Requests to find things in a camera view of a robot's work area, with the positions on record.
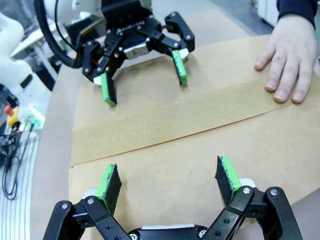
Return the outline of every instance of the fingernail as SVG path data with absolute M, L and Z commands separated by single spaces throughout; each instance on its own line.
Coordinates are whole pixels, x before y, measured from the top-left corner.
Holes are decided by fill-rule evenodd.
M 261 65 L 262 65 L 262 61 L 257 60 L 257 61 L 255 62 L 255 65 L 256 65 L 256 66 L 261 66 Z
M 278 83 L 276 80 L 269 79 L 265 87 L 267 88 L 267 90 L 275 90 L 277 87 L 277 84 Z
M 296 91 L 294 94 L 293 94 L 293 101 L 294 102 L 297 102 L 297 103 L 300 103 L 304 100 L 305 98 L 305 95 L 302 91 Z
M 276 91 L 276 93 L 274 94 L 274 98 L 275 100 L 277 100 L 278 102 L 284 102 L 285 100 L 287 100 L 287 93 L 284 90 L 278 90 Z

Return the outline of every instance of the human hand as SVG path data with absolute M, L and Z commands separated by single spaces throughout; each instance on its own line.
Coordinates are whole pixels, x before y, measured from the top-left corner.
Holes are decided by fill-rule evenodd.
M 280 18 L 261 57 L 255 63 L 260 71 L 271 61 L 265 89 L 285 102 L 298 77 L 292 101 L 301 103 L 311 85 L 313 71 L 320 76 L 315 30 L 305 18 L 288 14 Z

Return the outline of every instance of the person's arm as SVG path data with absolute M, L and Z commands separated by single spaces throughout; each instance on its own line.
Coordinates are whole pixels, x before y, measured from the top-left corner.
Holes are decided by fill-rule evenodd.
M 276 6 L 279 10 L 279 19 L 286 14 L 295 14 L 307 19 L 315 28 L 317 0 L 277 0 Z
M 309 91 L 313 72 L 320 76 L 314 15 L 316 0 L 278 0 L 279 21 L 270 40 L 256 61 L 261 71 L 271 61 L 265 89 L 273 98 L 285 102 L 298 79 L 292 101 L 301 103 Z

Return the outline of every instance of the bolt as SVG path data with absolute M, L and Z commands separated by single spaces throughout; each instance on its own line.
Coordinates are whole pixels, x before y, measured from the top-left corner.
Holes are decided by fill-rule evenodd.
M 129 235 L 129 237 L 130 237 L 132 240 L 138 240 L 138 239 L 139 239 L 138 235 L 136 235 L 136 234 L 134 234 L 134 233 L 131 233 L 131 234 Z
M 270 190 L 270 193 L 271 193 L 271 195 L 275 196 L 275 195 L 278 194 L 278 191 L 275 190 L 275 189 L 271 189 L 271 190 Z
M 198 234 L 199 238 L 202 238 L 206 232 L 207 232 L 207 230 L 201 230 Z
M 244 193 L 244 194 L 249 194 L 249 193 L 250 193 L 250 189 L 247 188 L 247 187 L 245 187 L 245 188 L 243 189 L 243 193 Z

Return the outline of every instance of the white cabinet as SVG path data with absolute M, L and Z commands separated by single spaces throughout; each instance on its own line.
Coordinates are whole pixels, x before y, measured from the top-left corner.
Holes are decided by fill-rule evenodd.
M 276 26 L 279 16 L 277 0 L 258 0 L 258 15 L 272 26 Z

